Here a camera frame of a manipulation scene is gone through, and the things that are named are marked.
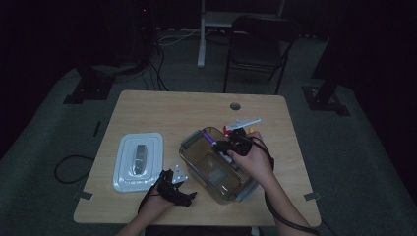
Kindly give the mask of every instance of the plastic container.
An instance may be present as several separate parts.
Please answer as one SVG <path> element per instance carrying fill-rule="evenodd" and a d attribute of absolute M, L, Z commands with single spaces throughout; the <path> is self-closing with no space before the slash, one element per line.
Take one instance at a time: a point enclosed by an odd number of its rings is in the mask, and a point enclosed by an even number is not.
<path fill-rule="evenodd" d="M 207 132 L 215 141 L 227 141 L 227 137 L 214 127 L 196 131 L 186 138 L 181 143 L 179 152 L 190 175 L 220 204 L 245 200 L 258 183 L 243 169 L 230 163 L 230 159 L 216 153 L 211 143 L 203 137 L 203 132 Z"/>
<path fill-rule="evenodd" d="M 113 188 L 118 192 L 147 191 L 159 178 L 162 159 L 160 133 L 124 136 L 117 152 Z"/>

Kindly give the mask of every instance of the gray carpet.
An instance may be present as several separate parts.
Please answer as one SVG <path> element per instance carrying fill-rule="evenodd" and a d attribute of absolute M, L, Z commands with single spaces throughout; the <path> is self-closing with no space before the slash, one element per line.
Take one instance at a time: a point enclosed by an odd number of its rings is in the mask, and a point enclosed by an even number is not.
<path fill-rule="evenodd" d="M 322 83 L 310 78 L 325 46 L 314 39 L 297 41 L 279 91 L 287 100 L 313 189 L 322 195 L 318 200 L 321 216 L 338 235 L 416 235 L 416 205 L 353 92 L 343 87 L 336 92 L 351 116 L 308 108 L 301 86 Z M 160 75 L 170 90 L 221 92 L 226 47 L 208 43 L 203 69 L 196 65 L 198 47 L 197 40 L 161 46 L 165 58 Z M 153 55 L 155 67 L 161 58 Z M 114 72 L 108 67 L 97 69 Z M 60 184 L 54 178 L 54 167 L 71 154 L 95 157 L 120 92 L 153 89 L 153 85 L 158 89 L 155 78 L 150 69 L 118 77 L 107 100 L 79 105 L 63 104 L 79 81 L 75 70 L 56 83 L 0 162 L 0 235 L 114 235 L 123 226 L 76 223 L 74 194 L 86 179 Z M 272 94 L 275 80 L 267 83 L 262 74 L 235 72 L 228 92 Z M 97 122 L 101 126 L 95 134 Z M 60 174 L 67 179 L 77 177 L 91 165 L 88 160 L 71 160 L 60 168 Z M 262 229 L 267 236 L 276 235 L 273 227 Z M 322 235 L 334 235 L 324 224 L 319 229 Z"/>

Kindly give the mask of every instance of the black chair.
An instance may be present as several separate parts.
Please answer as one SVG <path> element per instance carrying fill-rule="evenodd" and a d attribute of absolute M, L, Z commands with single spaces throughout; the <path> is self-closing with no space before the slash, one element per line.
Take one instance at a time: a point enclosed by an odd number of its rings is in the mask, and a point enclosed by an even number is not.
<path fill-rule="evenodd" d="M 255 16 L 237 18 L 230 30 L 223 92 L 226 92 L 229 69 L 268 72 L 270 81 L 276 70 L 280 68 L 274 93 L 277 95 L 289 50 L 298 37 L 298 26 L 289 20 Z"/>

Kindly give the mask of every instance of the wooden table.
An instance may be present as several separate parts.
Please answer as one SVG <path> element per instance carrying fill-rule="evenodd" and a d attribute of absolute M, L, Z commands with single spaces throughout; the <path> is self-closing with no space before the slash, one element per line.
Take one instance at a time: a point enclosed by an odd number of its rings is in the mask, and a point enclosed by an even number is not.
<path fill-rule="evenodd" d="M 240 110 L 230 104 L 238 102 Z M 145 192 L 118 193 L 112 178 L 119 143 L 127 134 L 158 132 L 163 136 L 163 169 L 179 164 L 188 174 L 179 156 L 180 143 L 196 130 L 213 126 L 221 130 L 236 119 L 262 118 L 253 127 L 260 131 L 272 157 L 274 173 L 291 201 L 312 226 L 321 223 L 317 204 L 306 201 L 312 193 L 304 160 L 295 136 L 285 99 L 276 95 L 196 93 L 125 90 L 121 93 L 107 131 L 98 150 L 84 191 L 90 200 L 80 199 L 74 219 L 82 223 L 127 223 L 137 213 Z M 190 177 L 181 191 L 198 194 L 190 207 L 174 206 L 154 224 L 166 225 L 274 225 L 258 187 L 242 203 L 220 205 Z"/>

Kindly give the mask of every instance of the transparent lid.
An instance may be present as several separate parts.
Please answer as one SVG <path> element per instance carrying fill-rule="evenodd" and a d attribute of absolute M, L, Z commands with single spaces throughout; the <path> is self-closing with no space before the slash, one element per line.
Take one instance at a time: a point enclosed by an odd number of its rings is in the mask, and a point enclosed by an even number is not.
<path fill-rule="evenodd" d="M 162 171 L 163 138 L 160 133 L 128 134 L 117 152 L 113 187 L 118 192 L 147 191 Z"/>

